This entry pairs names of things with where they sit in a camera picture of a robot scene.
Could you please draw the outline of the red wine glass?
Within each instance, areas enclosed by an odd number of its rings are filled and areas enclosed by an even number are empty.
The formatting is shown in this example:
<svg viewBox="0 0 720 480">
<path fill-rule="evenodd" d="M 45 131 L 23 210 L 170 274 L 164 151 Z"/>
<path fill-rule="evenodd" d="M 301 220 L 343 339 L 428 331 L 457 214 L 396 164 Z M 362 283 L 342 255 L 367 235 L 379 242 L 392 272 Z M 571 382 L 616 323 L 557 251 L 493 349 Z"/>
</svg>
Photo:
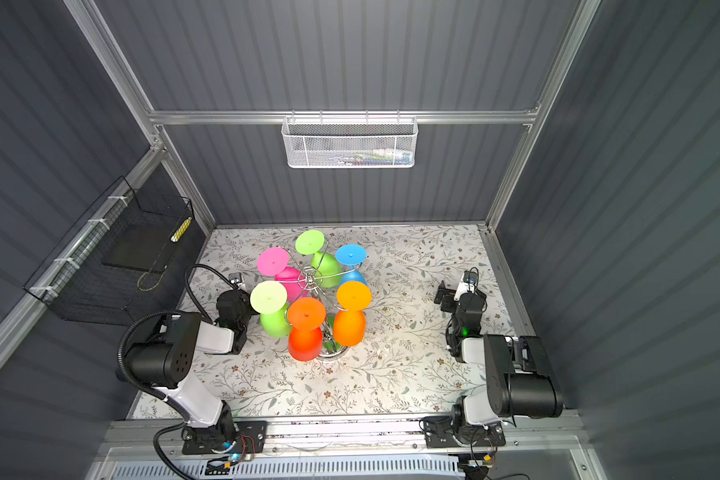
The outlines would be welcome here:
<svg viewBox="0 0 720 480">
<path fill-rule="evenodd" d="M 326 308 L 315 298 L 300 298 L 287 311 L 292 326 L 288 337 L 290 355 L 302 362 L 317 358 L 323 347 L 322 326 L 326 320 Z"/>
</svg>

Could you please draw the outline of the chrome wine glass rack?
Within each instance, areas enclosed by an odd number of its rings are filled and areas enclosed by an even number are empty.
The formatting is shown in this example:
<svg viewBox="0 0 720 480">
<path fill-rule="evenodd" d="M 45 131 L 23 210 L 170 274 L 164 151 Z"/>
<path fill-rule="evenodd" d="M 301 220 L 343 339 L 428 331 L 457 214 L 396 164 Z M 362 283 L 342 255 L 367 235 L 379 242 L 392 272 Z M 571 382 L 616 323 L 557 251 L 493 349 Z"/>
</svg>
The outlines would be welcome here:
<svg viewBox="0 0 720 480">
<path fill-rule="evenodd" d="M 357 272 L 356 268 L 338 270 L 329 275 L 323 275 L 318 268 L 310 265 L 299 267 L 297 271 L 298 273 L 293 278 L 281 280 L 281 283 L 293 283 L 296 285 L 299 288 L 298 297 L 309 293 L 312 297 L 326 304 L 326 320 L 321 325 L 323 334 L 322 350 L 317 356 L 317 359 L 337 359 L 347 350 L 347 347 L 339 344 L 334 338 L 335 316 L 340 311 L 345 311 L 345 308 L 335 299 L 335 290 L 342 283 L 347 282 L 345 279 L 347 275 L 350 276 L 350 281 L 359 280 L 364 282 L 364 278 Z"/>
</svg>

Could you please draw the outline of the orange wine glass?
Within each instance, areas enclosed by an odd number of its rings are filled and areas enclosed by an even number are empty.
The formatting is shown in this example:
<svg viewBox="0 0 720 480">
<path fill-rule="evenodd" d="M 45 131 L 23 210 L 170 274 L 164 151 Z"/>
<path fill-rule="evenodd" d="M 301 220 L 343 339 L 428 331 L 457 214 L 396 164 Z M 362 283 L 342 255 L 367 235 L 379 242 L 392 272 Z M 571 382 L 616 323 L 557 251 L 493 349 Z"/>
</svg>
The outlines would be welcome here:
<svg viewBox="0 0 720 480">
<path fill-rule="evenodd" d="M 349 281 L 338 288 L 337 301 L 341 310 L 334 319 L 333 336 L 336 342 L 352 347 L 363 340 L 367 323 L 365 309 L 371 300 L 371 291 L 362 282 Z"/>
</svg>

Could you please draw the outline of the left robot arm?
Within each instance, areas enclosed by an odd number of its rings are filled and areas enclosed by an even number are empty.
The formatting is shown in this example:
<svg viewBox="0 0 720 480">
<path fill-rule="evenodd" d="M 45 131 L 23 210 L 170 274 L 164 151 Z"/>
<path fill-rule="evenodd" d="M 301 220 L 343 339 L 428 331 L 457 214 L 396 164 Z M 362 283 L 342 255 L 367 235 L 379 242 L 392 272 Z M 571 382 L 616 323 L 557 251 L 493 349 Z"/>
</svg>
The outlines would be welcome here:
<svg viewBox="0 0 720 480">
<path fill-rule="evenodd" d="M 215 319 L 191 289 L 190 277 L 198 269 L 216 275 L 228 286 L 216 300 Z M 225 275 L 205 264 L 187 268 L 185 287 L 197 310 L 157 312 L 129 326 L 116 354 L 118 379 L 179 413 L 185 453 L 241 450 L 243 436 L 229 405 L 204 386 L 192 364 L 197 352 L 241 353 L 254 315 L 250 294 L 244 289 L 241 274 Z"/>
</svg>

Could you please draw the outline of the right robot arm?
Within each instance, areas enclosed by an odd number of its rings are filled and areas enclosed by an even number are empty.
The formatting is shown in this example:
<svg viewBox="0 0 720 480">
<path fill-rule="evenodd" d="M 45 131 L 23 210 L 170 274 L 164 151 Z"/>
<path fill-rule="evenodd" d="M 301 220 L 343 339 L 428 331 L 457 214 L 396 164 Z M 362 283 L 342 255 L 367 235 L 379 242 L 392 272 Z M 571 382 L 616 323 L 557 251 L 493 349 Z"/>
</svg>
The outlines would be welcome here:
<svg viewBox="0 0 720 480">
<path fill-rule="evenodd" d="M 502 446 L 503 420 L 562 414 L 563 394 L 539 337 L 483 334 L 487 296 L 468 281 L 455 289 L 441 283 L 434 303 L 451 315 L 444 333 L 448 353 L 459 363 L 482 368 L 485 381 L 460 396 L 450 415 L 422 421 L 430 448 Z"/>
</svg>

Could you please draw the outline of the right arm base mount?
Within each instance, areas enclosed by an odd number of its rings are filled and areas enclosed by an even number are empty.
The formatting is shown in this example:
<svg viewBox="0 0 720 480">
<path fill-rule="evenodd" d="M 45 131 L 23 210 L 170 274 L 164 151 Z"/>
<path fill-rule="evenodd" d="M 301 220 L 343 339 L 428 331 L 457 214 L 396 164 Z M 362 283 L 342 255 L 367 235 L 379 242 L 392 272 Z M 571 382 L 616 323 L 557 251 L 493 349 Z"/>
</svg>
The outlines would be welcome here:
<svg viewBox="0 0 720 480">
<path fill-rule="evenodd" d="M 500 424 L 476 426 L 459 423 L 453 416 L 427 416 L 418 422 L 425 443 L 431 449 L 456 447 L 499 448 L 506 445 Z"/>
</svg>

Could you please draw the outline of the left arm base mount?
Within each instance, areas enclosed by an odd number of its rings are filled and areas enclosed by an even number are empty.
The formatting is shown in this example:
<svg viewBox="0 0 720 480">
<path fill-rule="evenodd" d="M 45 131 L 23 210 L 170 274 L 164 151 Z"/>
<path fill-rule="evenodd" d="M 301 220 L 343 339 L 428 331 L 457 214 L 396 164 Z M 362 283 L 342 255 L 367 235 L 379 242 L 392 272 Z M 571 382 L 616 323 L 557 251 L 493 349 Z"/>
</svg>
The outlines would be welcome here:
<svg viewBox="0 0 720 480">
<path fill-rule="evenodd" d="M 235 421 L 234 424 L 208 428 L 184 427 L 181 433 L 184 455 L 230 453 L 253 455 L 263 451 L 268 423 Z"/>
</svg>

